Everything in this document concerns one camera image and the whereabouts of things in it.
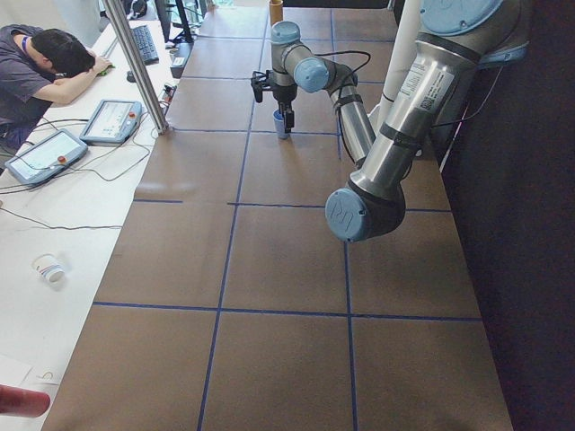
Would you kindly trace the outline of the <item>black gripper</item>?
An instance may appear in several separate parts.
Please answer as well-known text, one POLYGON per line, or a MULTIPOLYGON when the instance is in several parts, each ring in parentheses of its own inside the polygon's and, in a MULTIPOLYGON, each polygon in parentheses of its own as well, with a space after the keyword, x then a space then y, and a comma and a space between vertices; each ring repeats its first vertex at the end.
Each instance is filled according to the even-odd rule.
POLYGON ((284 117, 284 131, 286 134, 289 134, 295 124, 295 114, 291 107, 291 103, 296 98, 296 85, 275 84, 272 89, 272 94, 279 104, 277 117, 284 117))

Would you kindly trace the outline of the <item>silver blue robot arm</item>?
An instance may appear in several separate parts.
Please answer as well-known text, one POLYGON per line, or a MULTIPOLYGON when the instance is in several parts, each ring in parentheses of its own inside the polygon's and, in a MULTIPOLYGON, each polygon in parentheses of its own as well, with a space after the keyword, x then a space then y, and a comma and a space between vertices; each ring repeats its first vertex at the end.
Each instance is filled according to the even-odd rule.
POLYGON ((408 1, 376 121, 357 90, 355 72, 315 54, 296 23, 270 29, 272 68, 254 77, 256 95, 272 92, 285 130, 299 91, 326 91, 356 169, 325 204, 333 234, 360 242, 390 233, 402 222, 402 180, 461 78, 505 66, 526 54, 533 5, 529 1, 408 1))

